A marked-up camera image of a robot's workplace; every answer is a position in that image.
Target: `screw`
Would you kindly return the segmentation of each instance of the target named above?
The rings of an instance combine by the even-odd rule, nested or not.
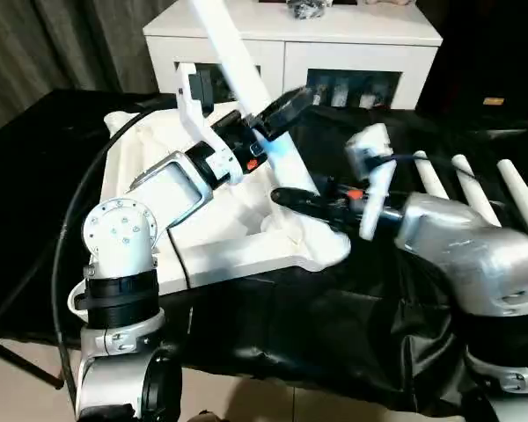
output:
[[[92,277],[96,273],[96,268],[94,266],[85,266],[84,267],[84,276]]]

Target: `black tablecloth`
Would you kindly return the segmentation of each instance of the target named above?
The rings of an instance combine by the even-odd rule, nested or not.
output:
[[[133,100],[102,96],[51,94],[41,102],[54,110],[32,109],[29,117],[22,116],[23,125],[0,133],[0,176],[5,171],[17,176],[5,190],[0,177],[0,301],[55,236],[83,168],[106,141],[101,118]],[[525,229],[495,164],[502,157],[513,159],[528,182],[526,123],[440,121],[411,112],[314,107],[292,135],[311,171],[354,184],[342,145],[379,121],[387,125],[396,153],[424,149],[429,156],[466,154],[485,178],[483,187],[501,222]],[[98,136],[93,141],[81,136],[81,124],[94,126]],[[451,198],[465,201],[453,172],[436,170]],[[98,198],[100,180],[99,174],[88,195],[91,203]],[[415,190],[423,192],[414,165],[398,164],[392,191],[399,196]],[[65,293],[79,281],[87,260],[79,227],[71,239],[70,258],[63,261]],[[462,363],[462,327],[453,317],[442,274],[397,251],[383,233],[372,243],[354,235],[352,242],[350,256],[321,273],[286,268],[161,298],[169,321],[166,341],[184,365],[208,372],[280,378],[402,411],[457,413],[460,391],[472,384]],[[1,320],[2,335],[53,340],[50,264],[45,261]],[[77,344],[79,322],[68,312],[63,321],[70,341]]]

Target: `tile floor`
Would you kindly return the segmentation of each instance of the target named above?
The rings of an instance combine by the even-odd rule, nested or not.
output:
[[[4,341],[15,352],[55,373],[59,360],[53,347]],[[180,422],[203,410],[231,422],[459,422],[412,413],[280,383],[210,375],[184,370]],[[74,420],[66,391],[56,391],[0,361],[0,422],[70,422]]]

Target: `curtain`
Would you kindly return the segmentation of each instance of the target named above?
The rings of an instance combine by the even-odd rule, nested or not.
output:
[[[148,93],[143,27],[175,0],[0,0],[0,127],[57,88]]]

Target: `glass cabinet door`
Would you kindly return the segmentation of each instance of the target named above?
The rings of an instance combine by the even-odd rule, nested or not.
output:
[[[400,72],[309,69],[306,85],[312,87],[316,106],[390,108]]]
[[[308,85],[315,104],[414,110],[437,48],[286,42],[284,92]]]

